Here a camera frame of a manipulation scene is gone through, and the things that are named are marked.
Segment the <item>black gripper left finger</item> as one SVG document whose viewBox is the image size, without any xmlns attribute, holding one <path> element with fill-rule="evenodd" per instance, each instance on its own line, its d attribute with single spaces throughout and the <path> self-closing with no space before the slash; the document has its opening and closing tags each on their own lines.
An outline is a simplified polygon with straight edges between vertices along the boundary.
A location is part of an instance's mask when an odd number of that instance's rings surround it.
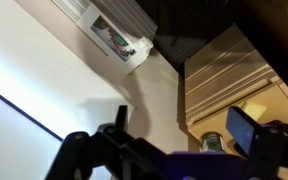
<svg viewBox="0 0 288 180">
<path fill-rule="evenodd" d="M 116 179 L 123 178 L 120 149 L 131 136 L 124 129 L 128 107 L 120 105 L 114 123 L 101 124 L 90 136 L 78 131 L 62 142 L 45 180 L 89 180 L 93 169 L 104 166 Z"/>
</svg>

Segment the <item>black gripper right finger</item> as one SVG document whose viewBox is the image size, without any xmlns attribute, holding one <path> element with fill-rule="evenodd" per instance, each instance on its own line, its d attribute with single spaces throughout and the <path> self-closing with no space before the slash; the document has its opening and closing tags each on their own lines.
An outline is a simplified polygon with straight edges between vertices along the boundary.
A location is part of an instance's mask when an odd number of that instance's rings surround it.
<svg viewBox="0 0 288 180">
<path fill-rule="evenodd" d="M 226 129 L 247 155 L 242 180 L 277 180 L 288 169 L 288 136 L 274 126 L 260 125 L 239 107 L 228 109 Z"/>
</svg>

